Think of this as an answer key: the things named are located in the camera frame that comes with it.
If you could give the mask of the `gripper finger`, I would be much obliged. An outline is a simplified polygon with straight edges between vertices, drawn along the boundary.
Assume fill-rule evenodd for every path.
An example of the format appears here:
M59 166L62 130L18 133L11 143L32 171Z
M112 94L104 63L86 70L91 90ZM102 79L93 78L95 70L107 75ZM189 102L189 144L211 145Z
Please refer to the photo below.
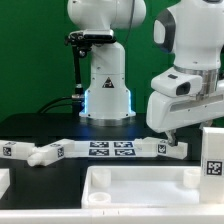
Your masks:
M169 130L165 132L167 138L168 138L168 144L171 147L177 146L178 145L178 141L176 138L176 131L175 130Z
M204 127L211 127L213 120L204 121L200 124L199 128L203 129Z

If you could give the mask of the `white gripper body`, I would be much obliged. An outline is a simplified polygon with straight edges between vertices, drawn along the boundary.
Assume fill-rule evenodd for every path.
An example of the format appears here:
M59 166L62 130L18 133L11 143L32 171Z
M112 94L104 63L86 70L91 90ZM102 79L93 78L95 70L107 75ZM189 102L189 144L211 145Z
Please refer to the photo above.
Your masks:
M154 91L148 101L146 123L157 133L213 120L224 116L224 81L202 100L184 96L170 98Z

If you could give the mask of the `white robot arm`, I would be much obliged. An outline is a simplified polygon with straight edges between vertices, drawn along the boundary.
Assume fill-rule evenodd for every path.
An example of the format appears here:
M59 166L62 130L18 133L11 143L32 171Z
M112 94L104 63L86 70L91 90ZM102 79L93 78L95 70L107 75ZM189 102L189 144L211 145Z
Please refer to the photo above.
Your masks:
M177 129L224 117L224 0L178 0L157 11L148 0L68 0L76 60L89 57L79 116L96 125L132 119L176 145Z

